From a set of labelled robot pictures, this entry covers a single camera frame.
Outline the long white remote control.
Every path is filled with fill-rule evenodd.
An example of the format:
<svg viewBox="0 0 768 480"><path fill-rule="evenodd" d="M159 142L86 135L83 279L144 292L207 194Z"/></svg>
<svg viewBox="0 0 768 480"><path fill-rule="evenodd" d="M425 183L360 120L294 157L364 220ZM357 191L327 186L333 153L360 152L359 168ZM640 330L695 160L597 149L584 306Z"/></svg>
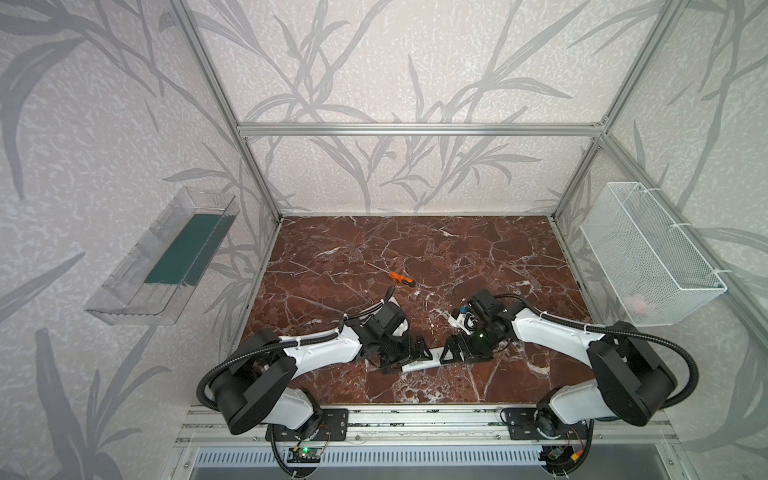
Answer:
<svg viewBox="0 0 768 480"><path fill-rule="evenodd" d="M429 359L421 359L414 361L401 367L403 373L414 372L420 370L427 370L431 368L438 368L441 366L440 357L444 351L443 347L433 348L430 350L431 357Z"/></svg>

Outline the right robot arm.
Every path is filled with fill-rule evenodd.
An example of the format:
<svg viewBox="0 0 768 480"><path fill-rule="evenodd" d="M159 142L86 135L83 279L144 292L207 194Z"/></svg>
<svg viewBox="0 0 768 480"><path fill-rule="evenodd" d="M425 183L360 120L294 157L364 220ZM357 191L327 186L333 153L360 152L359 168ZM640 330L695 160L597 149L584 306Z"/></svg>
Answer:
<svg viewBox="0 0 768 480"><path fill-rule="evenodd" d="M443 364L488 362L503 345L519 342L556 351L591 370L592 379L555 388L538 402L534 420L546 437L595 420L642 427L657 411L688 399L700 381L685 348L624 321L581 323L540 310L519 294L486 289L456 313L473 319L474 326L446 341Z"/></svg>

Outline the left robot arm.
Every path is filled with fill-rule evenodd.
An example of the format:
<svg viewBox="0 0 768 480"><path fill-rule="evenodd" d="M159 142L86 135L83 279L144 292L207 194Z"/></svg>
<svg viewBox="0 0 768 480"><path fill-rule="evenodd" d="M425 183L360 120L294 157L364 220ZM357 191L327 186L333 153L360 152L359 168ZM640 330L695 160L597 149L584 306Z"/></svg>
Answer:
<svg viewBox="0 0 768 480"><path fill-rule="evenodd" d="M336 327L308 335L279 336L270 329L209 370L196 386L198 402L222 414L231 434L265 424L272 439L281 427L299 440L319 433L324 411L296 378L325 367L369 361L385 372L429 362L434 354L422 336L410 334L399 304L383 299L359 313L344 314Z"/></svg>

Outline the orange handled screwdriver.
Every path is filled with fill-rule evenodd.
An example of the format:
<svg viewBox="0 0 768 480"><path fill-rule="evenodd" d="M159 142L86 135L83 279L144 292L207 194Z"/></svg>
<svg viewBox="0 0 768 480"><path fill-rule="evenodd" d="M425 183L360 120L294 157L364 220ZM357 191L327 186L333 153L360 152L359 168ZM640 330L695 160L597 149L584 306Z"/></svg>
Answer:
<svg viewBox="0 0 768 480"><path fill-rule="evenodd" d="M377 265L374 265L372 263L368 263L368 265L373 267L376 270L379 270L379 271L385 273L390 279L392 279L393 281L397 282L398 284L402 284L402 285L405 285L405 286L408 286L408 287L414 287L416 285L416 282L412 278L410 278L408 276L399 274L399 273L397 273L395 271L391 271L389 269L381 268L381 267L379 267Z"/></svg>

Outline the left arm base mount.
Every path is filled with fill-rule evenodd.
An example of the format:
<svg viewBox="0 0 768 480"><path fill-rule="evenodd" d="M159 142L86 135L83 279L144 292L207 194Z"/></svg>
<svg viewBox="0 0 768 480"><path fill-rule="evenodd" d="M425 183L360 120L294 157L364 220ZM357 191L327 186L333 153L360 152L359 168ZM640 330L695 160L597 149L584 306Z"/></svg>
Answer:
<svg viewBox="0 0 768 480"><path fill-rule="evenodd" d="M268 441L330 441L341 442L347 438L350 411L346 408L325 408L313 414L297 430L282 425L269 425L265 438Z"/></svg>

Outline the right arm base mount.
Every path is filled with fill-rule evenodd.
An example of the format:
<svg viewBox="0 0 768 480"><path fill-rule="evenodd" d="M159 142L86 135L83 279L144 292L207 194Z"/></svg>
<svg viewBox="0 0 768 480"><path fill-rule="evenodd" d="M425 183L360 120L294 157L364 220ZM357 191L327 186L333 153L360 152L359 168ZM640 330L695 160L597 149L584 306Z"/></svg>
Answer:
<svg viewBox="0 0 768 480"><path fill-rule="evenodd" d="M504 408L500 419L511 440L567 440L570 434L577 434L584 440L589 431L586 421L568 425L549 410L534 407Z"/></svg>

